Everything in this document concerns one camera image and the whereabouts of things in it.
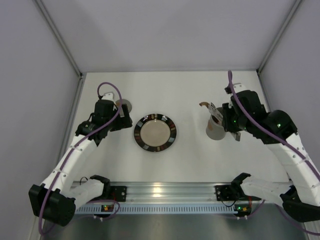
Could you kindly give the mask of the grey container lid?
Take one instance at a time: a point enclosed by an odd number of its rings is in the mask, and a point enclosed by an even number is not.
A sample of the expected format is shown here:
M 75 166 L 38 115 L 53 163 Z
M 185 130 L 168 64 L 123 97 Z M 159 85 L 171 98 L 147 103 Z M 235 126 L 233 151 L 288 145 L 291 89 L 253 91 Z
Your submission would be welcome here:
M 120 106 L 120 103 L 121 103 L 120 100 L 117 100 L 117 101 L 115 102 L 115 104 L 116 104 L 117 107 Z M 132 104 L 131 104 L 131 102 L 130 102 L 129 100 L 127 100 L 127 99 L 122 99 L 122 105 L 123 105 L 123 106 L 126 105 L 129 113 L 132 111 Z

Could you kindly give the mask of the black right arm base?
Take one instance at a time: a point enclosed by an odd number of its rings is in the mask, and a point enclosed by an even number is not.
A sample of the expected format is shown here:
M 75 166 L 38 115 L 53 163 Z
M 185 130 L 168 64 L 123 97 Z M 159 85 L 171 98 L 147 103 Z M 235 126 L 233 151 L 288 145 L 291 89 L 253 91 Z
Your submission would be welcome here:
M 236 201 L 240 198 L 239 191 L 230 184 L 216 185 L 214 188 L 216 199 L 220 202 Z

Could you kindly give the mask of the metal serving tongs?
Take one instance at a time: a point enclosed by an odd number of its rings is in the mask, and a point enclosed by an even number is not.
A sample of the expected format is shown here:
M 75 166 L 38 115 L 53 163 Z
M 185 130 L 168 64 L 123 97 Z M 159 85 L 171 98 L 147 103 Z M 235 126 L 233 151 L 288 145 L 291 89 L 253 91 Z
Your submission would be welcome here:
M 216 107 L 212 102 L 209 104 L 208 111 L 210 115 L 218 116 L 220 114 L 218 111 L 218 107 Z

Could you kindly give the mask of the brown cooked shrimp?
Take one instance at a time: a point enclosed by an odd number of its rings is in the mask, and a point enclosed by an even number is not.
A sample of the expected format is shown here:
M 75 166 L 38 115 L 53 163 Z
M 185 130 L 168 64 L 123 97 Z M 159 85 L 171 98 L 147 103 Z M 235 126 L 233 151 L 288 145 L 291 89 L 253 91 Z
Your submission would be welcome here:
M 208 109 L 210 104 L 208 102 L 206 102 L 206 101 L 203 101 L 203 102 L 200 102 L 199 105 L 201 107 L 206 107 Z

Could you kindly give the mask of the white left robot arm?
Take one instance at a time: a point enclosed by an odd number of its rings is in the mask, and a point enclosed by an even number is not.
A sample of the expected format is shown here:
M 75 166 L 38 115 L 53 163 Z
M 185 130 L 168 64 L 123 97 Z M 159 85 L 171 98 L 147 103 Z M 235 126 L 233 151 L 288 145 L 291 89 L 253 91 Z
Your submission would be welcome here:
M 34 184 L 30 188 L 28 196 L 33 214 L 64 227 L 81 206 L 90 201 L 108 199 L 111 183 L 106 177 L 93 175 L 77 187 L 72 185 L 86 160 L 108 132 L 132 125 L 127 104 L 98 100 L 89 119 L 78 126 L 68 150 L 54 170 L 40 185 Z

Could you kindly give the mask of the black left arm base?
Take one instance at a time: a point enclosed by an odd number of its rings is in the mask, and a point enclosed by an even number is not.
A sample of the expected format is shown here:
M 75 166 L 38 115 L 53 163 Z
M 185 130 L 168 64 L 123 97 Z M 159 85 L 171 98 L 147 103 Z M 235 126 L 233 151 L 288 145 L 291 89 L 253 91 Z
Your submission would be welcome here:
M 107 199 L 114 200 L 117 202 L 126 202 L 127 186 L 124 186 L 124 185 L 111 186 Z

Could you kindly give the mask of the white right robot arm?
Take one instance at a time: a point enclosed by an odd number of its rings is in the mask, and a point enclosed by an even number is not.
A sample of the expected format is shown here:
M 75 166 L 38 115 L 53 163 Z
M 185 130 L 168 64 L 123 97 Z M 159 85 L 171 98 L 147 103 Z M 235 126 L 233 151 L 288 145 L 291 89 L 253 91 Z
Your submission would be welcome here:
M 255 197 L 283 209 L 300 223 L 320 219 L 320 172 L 304 149 L 298 129 L 282 110 L 266 111 L 258 94 L 243 90 L 222 104 L 222 126 L 226 132 L 244 131 L 274 154 L 289 181 L 277 183 L 241 173 L 229 186 L 234 198 Z

